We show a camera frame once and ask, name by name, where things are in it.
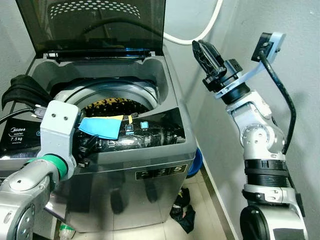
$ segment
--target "tinted glass lid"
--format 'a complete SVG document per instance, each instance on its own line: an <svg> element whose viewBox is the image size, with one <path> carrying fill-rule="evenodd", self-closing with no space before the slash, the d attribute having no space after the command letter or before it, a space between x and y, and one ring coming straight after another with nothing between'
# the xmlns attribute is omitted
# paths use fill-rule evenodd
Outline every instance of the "tinted glass lid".
<svg viewBox="0 0 320 240"><path fill-rule="evenodd" d="M38 57L162 52L165 0L16 0Z"/></svg>

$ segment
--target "washing machine label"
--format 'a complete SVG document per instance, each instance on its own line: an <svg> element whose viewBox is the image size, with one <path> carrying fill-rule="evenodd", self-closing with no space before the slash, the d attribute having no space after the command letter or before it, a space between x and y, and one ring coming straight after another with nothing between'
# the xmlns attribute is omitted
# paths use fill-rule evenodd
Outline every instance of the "washing machine label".
<svg viewBox="0 0 320 240"><path fill-rule="evenodd" d="M40 122L11 118L0 141L0 154L40 146Z"/></svg>
<svg viewBox="0 0 320 240"><path fill-rule="evenodd" d="M151 178L158 178L158 177L174 175L174 174L182 174L186 171L186 169L187 169L187 164L183 164L183 165L159 168L154 170L136 171L135 179L136 180L151 179Z"/></svg>

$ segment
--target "top-load washing machine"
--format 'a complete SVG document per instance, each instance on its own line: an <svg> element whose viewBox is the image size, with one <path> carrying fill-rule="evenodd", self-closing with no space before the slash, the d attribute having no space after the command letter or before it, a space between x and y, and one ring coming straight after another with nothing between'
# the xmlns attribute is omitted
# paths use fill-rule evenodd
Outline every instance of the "top-load washing machine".
<svg viewBox="0 0 320 240"><path fill-rule="evenodd" d="M164 222L196 152L163 46L165 0L16 2L36 57L28 72L33 80L19 77L19 87L2 97L3 111L46 105L52 98L78 106L82 118L124 115L117 140L75 131L78 166L45 209L78 232ZM30 84L26 89L30 81L43 91ZM40 150L41 120L29 115L2 127L1 178Z"/></svg>

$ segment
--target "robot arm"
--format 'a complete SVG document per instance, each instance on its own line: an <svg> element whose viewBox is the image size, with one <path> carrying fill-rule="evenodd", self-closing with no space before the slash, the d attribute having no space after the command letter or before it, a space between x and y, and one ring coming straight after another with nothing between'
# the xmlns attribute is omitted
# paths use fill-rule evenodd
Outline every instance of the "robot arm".
<svg viewBox="0 0 320 240"><path fill-rule="evenodd" d="M270 62L275 59L284 37L277 32L263 33L252 56L259 64L244 75L235 59L224 61L213 45L201 40L192 43L194 56L207 74L203 83L227 104L244 148L247 184L242 194L248 202L240 215L244 240L308 239L301 197L286 166L291 134L285 141L269 106L245 84L265 69L260 57Z"/></svg>
<svg viewBox="0 0 320 240"><path fill-rule="evenodd" d="M31 240L35 214L45 207L59 181L73 175L72 136L79 113L75 105L49 103L40 125L38 157L0 186L0 240Z"/></svg>

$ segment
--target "blue bucket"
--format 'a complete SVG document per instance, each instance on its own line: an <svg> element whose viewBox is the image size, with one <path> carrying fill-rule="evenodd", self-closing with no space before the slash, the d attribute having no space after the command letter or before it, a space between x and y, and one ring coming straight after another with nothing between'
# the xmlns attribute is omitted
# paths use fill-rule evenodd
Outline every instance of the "blue bucket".
<svg viewBox="0 0 320 240"><path fill-rule="evenodd" d="M189 168L186 178L191 178L192 176L196 175L196 173L200 170L202 165L203 165L202 153L200 149L197 148L195 151L195 157L194 157L193 163Z"/></svg>

